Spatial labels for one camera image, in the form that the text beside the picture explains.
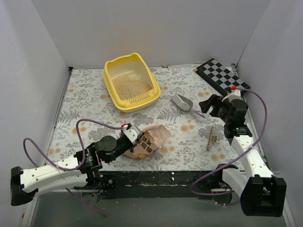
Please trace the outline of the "silver metal scoop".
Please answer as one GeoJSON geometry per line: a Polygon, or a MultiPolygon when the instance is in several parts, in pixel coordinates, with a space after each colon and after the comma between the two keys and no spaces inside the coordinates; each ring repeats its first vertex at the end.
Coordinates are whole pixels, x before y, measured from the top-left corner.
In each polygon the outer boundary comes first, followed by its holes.
{"type": "Polygon", "coordinates": [[[203,118],[205,118],[205,115],[200,112],[200,111],[197,111],[195,109],[193,109],[193,102],[184,97],[184,96],[181,96],[179,94],[175,94],[171,97],[171,101],[183,112],[193,112],[203,118]]]}

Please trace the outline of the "pink cat litter bag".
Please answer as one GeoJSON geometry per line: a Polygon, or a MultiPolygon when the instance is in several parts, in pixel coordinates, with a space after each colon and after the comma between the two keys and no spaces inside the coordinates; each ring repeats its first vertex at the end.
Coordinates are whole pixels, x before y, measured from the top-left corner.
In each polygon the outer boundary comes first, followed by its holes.
{"type": "Polygon", "coordinates": [[[123,155],[135,160],[147,158],[162,148],[169,139],[170,131],[164,125],[152,125],[143,130],[143,135],[137,145],[123,155]]]}

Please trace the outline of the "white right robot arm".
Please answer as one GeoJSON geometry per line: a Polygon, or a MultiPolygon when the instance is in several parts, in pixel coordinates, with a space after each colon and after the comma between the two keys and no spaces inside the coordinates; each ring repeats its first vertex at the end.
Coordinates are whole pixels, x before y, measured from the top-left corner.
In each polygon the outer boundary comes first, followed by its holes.
{"type": "Polygon", "coordinates": [[[212,95],[199,106],[203,113],[212,109],[210,115],[223,120],[224,135],[245,170],[242,175],[232,164],[221,165],[218,167],[221,172],[214,176],[215,184],[220,188],[229,185],[236,192],[246,216],[282,216],[286,182],[272,173],[254,147],[254,139],[245,124],[247,103],[237,95],[212,95]]]}

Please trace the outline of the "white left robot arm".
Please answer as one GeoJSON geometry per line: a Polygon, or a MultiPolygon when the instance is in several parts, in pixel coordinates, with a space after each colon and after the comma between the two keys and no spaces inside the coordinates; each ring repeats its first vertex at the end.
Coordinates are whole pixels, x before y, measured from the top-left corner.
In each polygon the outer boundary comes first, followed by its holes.
{"type": "Polygon", "coordinates": [[[10,204],[20,206],[44,193],[64,188],[92,190],[108,186],[111,177],[99,172],[103,163],[110,163],[132,149],[142,136],[134,130],[125,130],[120,137],[104,136],[91,143],[85,151],[78,151],[54,165],[32,169],[17,166],[11,169],[10,204]]]}

